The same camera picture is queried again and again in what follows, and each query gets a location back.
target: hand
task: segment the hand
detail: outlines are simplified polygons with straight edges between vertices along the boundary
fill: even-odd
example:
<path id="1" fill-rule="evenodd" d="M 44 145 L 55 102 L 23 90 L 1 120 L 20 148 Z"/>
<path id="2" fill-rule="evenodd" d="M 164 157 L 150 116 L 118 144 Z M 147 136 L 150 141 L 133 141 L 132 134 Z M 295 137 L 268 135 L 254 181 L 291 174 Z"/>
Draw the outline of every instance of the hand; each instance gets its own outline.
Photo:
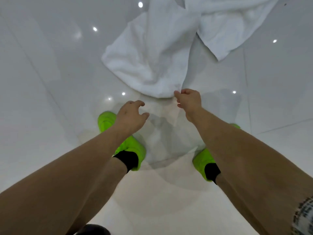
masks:
<path id="1" fill-rule="evenodd" d="M 121 130 L 131 136 L 143 127 L 150 115 L 149 113 L 139 114 L 139 107 L 144 105 L 145 103 L 142 101 L 126 102 L 117 113 L 114 125 L 119 126 Z"/>
<path id="2" fill-rule="evenodd" d="M 201 96 L 196 90 L 182 89 L 181 93 L 176 90 L 174 96 L 177 98 L 177 106 L 184 109 L 187 119 L 192 122 L 192 115 L 201 109 Z"/>

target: person's left hand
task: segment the person's left hand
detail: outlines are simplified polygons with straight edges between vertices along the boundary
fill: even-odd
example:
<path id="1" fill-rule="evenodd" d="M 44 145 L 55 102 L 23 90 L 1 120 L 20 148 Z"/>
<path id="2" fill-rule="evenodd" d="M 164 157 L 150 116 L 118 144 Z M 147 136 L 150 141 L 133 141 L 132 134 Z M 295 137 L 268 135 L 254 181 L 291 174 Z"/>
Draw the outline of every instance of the person's left hand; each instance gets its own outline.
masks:
<path id="1" fill-rule="evenodd" d="M 121 127 L 122 130 L 132 135 L 143 127 L 149 113 L 139 114 L 139 107 L 144 106 L 142 101 L 128 101 L 119 110 L 114 125 Z"/>

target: neon green shoe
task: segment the neon green shoe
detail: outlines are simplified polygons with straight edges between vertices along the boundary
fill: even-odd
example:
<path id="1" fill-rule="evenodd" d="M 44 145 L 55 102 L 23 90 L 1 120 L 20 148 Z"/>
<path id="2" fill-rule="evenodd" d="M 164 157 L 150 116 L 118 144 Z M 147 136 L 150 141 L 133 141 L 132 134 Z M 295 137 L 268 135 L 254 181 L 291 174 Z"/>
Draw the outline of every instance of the neon green shoe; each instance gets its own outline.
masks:
<path id="1" fill-rule="evenodd" d="M 104 132 L 108 128 L 110 128 L 116 120 L 116 114 L 105 111 L 98 117 L 98 127 L 100 132 Z M 115 154 L 118 154 L 120 151 L 128 151 L 128 152 L 134 152 L 138 156 L 138 166 L 134 167 L 132 171 L 138 171 L 141 162 L 146 157 L 146 149 L 145 147 L 139 143 L 133 136 L 128 137 L 115 151 Z"/>
<path id="2" fill-rule="evenodd" d="M 236 128 L 240 128 L 237 124 L 231 124 L 232 126 L 236 127 Z M 202 150 L 200 153 L 198 153 L 195 158 L 193 159 L 193 165 L 195 167 L 195 169 L 200 172 L 200 174 L 202 175 L 202 177 L 206 180 L 206 181 L 211 181 L 207 179 L 207 176 L 205 175 L 205 166 L 209 163 L 215 163 L 211 153 L 209 152 L 208 149 L 204 149 Z"/>

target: towel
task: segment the towel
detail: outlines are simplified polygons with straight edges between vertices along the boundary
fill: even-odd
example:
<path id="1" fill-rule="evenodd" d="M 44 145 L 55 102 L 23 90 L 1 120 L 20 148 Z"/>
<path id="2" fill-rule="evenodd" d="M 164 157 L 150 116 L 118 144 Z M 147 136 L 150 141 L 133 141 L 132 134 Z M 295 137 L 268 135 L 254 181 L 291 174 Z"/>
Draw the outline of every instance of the towel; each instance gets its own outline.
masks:
<path id="1" fill-rule="evenodd" d="M 181 90 L 198 33 L 217 60 L 240 46 L 263 23 L 278 0 L 150 0 L 127 24 L 102 62 L 131 88 L 156 98 Z"/>
<path id="2" fill-rule="evenodd" d="M 107 68 L 131 88 L 156 98 L 181 90 L 201 15 L 175 0 L 150 0 L 102 56 Z"/>

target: white tile floor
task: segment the white tile floor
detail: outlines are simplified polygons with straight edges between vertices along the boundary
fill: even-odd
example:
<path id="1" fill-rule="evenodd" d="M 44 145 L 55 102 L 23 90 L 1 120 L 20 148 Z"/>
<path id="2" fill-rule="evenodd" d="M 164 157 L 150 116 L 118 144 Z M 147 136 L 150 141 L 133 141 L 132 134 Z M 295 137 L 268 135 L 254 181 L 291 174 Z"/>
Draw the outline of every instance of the white tile floor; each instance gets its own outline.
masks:
<path id="1" fill-rule="evenodd" d="M 95 136 L 101 112 L 141 99 L 151 113 L 136 134 L 146 162 L 93 222 L 113 234 L 253 234 L 193 169 L 190 152 L 204 144 L 175 101 L 135 92 L 101 63 L 105 47 L 148 3 L 0 0 L 0 190 Z M 312 9 L 313 0 L 280 0 L 220 63 L 195 38 L 184 87 L 313 176 Z"/>

